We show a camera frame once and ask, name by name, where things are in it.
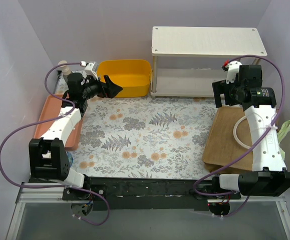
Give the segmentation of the green plastic grocery bag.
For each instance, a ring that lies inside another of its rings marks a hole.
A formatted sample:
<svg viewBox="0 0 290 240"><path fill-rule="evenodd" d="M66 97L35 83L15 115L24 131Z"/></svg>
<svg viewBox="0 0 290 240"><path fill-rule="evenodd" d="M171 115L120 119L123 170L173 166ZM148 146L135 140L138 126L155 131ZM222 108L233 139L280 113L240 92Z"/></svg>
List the green plastic grocery bag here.
<svg viewBox="0 0 290 240"><path fill-rule="evenodd" d="M280 144L289 132L290 132L290 120L287 120L281 125L281 128L277 133L279 150L283 160L285 160L285 151L281 148Z"/></svg>

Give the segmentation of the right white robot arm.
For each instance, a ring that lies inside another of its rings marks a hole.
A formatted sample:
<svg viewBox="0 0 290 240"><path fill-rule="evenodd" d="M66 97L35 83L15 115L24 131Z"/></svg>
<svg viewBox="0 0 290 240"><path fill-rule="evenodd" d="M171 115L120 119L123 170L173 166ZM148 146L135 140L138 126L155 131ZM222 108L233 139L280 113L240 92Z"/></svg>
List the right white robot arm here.
<svg viewBox="0 0 290 240"><path fill-rule="evenodd" d="M220 108L224 96L226 105L242 106L250 129L253 163L250 172L221 174L211 186L212 195L221 199L231 190L244 196L278 197L290 188L290 172L278 144L274 90L262 87L260 65L232 61L224 69L226 79L212 83L215 105Z"/></svg>

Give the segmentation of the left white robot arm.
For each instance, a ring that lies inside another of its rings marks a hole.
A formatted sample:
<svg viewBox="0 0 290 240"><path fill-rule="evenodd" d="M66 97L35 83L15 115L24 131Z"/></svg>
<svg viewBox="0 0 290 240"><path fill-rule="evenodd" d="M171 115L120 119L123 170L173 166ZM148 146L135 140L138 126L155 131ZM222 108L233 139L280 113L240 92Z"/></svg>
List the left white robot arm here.
<svg viewBox="0 0 290 240"><path fill-rule="evenodd" d="M95 96L112 99L123 88L113 83L108 75L104 76L104 81L100 81L97 76L83 77L75 72L69 74L67 79L68 90L61 99L59 118L40 138L29 142L31 175L73 186L75 196L86 200L91 188L84 183L83 174L71 169L65 145L76 124L83 118L89 99Z"/></svg>

